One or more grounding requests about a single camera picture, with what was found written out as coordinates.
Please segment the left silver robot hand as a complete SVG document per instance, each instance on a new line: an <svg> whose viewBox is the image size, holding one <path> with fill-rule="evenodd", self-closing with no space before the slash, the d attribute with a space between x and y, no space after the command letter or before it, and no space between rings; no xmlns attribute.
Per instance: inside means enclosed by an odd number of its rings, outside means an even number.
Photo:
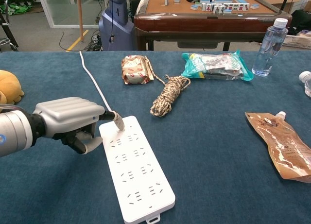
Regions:
<svg viewBox="0 0 311 224"><path fill-rule="evenodd" d="M101 144L102 138L95 137L98 121L114 121L119 130L125 129L117 112L79 97L38 103L30 117L38 137L61 140L79 154L88 154Z"/></svg>

